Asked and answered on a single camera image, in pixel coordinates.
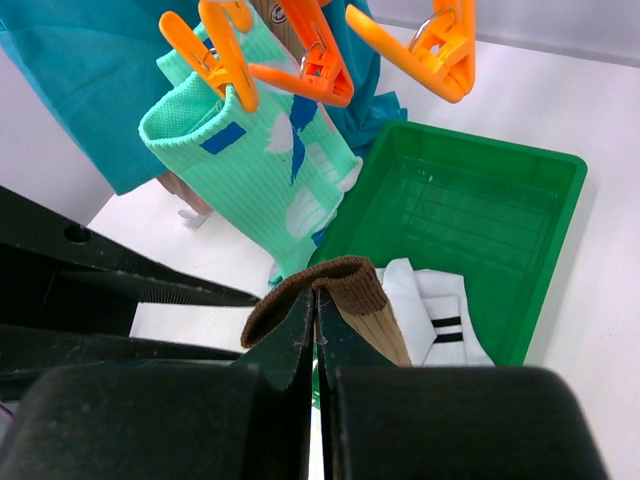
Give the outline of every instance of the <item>tray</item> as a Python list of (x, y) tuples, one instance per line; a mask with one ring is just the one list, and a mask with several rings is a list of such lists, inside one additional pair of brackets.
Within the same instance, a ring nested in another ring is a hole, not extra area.
[(521, 365), (586, 173), (572, 155), (392, 122), (311, 263), (408, 257), (461, 274), (486, 352)]

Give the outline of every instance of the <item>clothespin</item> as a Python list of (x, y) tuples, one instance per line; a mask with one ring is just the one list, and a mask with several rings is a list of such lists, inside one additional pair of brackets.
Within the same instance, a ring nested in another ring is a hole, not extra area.
[(244, 109), (252, 113), (258, 109), (258, 90), (249, 74), (249, 68), (225, 10), (220, 2), (200, 0), (198, 4), (200, 19), (215, 50), (209, 50), (189, 25), (174, 12), (162, 15), (160, 31), (220, 98), (226, 98), (227, 85), (231, 84), (235, 87)]
[(349, 5), (349, 26), (374, 50), (436, 95), (457, 103), (475, 82), (475, 1), (433, 0), (435, 13), (404, 47)]
[(300, 73), (295, 76), (266, 65), (250, 64), (251, 74), (317, 102), (338, 107), (349, 105), (353, 81), (318, 0), (280, 0), (280, 6), (305, 48)]

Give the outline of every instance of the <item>blue pattern on sock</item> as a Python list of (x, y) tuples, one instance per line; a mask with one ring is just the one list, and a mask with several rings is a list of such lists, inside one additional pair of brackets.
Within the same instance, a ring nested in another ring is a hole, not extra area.
[(311, 240), (316, 244), (316, 247), (319, 247), (320, 244), (324, 241), (324, 237), (327, 234), (327, 227), (322, 230), (318, 230), (316, 233), (311, 235)]
[(291, 185), (298, 176), (298, 172), (302, 168), (304, 157), (306, 154), (306, 148), (298, 132), (303, 131), (313, 121), (318, 112), (318, 104), (313, 100), (309, 100), (306, 97), (300, 95), (293, 96), (293, 105), (291, 106), (291, 113), (289, 114), (289, 120), (293, 127), (293, 158), (291, 160)]
[(247, 131), (236, 122), (231, 122), (211, 138), (205, 140), (200, 146), (212, 155), (217, 155), (240, 140), (246, 133)]
[(313, 117), (316, 116), (318, 111), (318, 104), (307, 97), (301, 97), (300, 95), (293, 96), (293, 105), (291, 106), (291, 125), (301, 132), (307, 125), (313, 121)]

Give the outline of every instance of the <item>brown sock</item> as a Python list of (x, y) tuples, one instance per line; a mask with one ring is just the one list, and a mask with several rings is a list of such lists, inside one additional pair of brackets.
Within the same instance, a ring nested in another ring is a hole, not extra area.
[(304, 54), (304, 48), (278, 0), (251, 0), (251, 3), (269, 30), (299, 62)]
[(187, 205), (193, 208), (199, 215), (208, 215), (213, 209), (202, 200), (191, 187), (184, 183), (174, 173), (163, 173), (157, 180), (171, 194), (180, 197)]
[(378, 352), (396, 365), (411, 365), (391, 305), (368, 258), (342, 257), (287, 278), (251, 313), (242, 346), (256, 345), (285, 318), (300, 292), (329, 291), (342, 318)]

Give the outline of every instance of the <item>black stripe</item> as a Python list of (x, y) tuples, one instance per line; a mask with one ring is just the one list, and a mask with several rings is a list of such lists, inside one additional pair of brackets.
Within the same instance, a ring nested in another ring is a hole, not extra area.
[(456, 325), (462, 325), (462, 320), (460, 320), (460, 317), (451, 317), (431, 320), (431, 323), (433, 324), (433, 328), (455, 327)]
[(462, 332), (458, 333), (443, 333), (438, 335), (433, 343), (453, 343), (462, 341)]

